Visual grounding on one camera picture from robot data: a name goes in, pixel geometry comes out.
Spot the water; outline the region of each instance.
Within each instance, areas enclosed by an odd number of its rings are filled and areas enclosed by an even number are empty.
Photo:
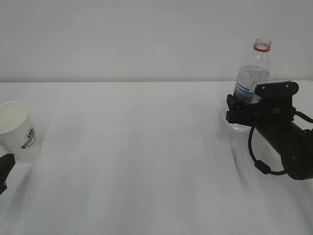
[[[253,93],[250,93],[250,87],[253,82],[261,82],[268,80],[269,71],[254,65],[242,66],[239,69],[237,75],[237,82],[234,90],[234,98],[244,102],[244,105],[256,103],[259,101],[258,97],[253,97]],[[250,127],[231,124],[233,129],[237,131],[247,131]]]

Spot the cup rim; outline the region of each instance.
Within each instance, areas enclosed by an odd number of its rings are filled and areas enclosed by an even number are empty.
[[[29,112],[28,112],[28,107],[27,107],[27,105],[26,105],[25,103],[23,103],[23,102],[20,102],[20,101],[9,101],[9,102],[5,102],[5,103],[3,103],[3,104],[0,104],[0,108],[1,108],[2,106],[4,106],[4,105],[8,105],[8,104],[11,104],[11,103],[17,103],[17,104],[21,104],[22,106],[24,106],[24,108],[26,109],[26,116],[25,116],[24,119],[20,122],[20,124],[18,124],[16,127],[12,128],[12,129],[10,129],[10,130],[8,130],[8,131],[5,131],[5,132],[0,132],[0,135],[7,134],[7,133],[10,133],[10,132],[12,132],[12,131],[18,129],[18,128],[25,122],[25,120],[27,119],[27,116],[28,116],[28,113],[29,113]]]

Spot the black cable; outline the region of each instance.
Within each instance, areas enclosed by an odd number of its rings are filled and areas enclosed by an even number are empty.
[[[309,123],[313,123],[313,119],[306,116],[304,113],[300,112],[300,111],[295,111],[294,113],[295,115],[299,116],[300,118],[302,118],[303,120],[309,122]]]
[[[249,153],[250,153],[250,156],[252,158],[252,160],[254,161],[254,166],[259,170],[261,171],[263,174],[271,174],[271,175],[284,175],[286,174],[286,171],[285,170],[282,170],[282,171],[272,171],[270,169],[270,167],[268,165],[266,165],[263,161],[261,160],[257,160],[254,156],[254,153],[252,151],[252,135],[253,135],[253,131],[256,127],[256,125],[258,124],[259,122],[259,118],[255,121],[255,123],[251,126],[251,129],[250,129],[250,133],[249,133],[249,138],[248,138],[248,148],[249,148]]]

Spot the printed logo on cup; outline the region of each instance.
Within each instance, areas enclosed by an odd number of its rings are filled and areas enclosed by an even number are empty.
[[[37,138],[34,127],[30,126],[26,135],[24,136],[25,144],[21,147],[22,149],[30,148],[31,146],[35,145]]]

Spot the paper cup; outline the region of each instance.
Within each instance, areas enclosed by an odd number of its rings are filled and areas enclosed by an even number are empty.
[[[13,153],[18,164],[29,163],[39,157],[40,146],[24,103],[0,105],[0,147],[6,153]]]

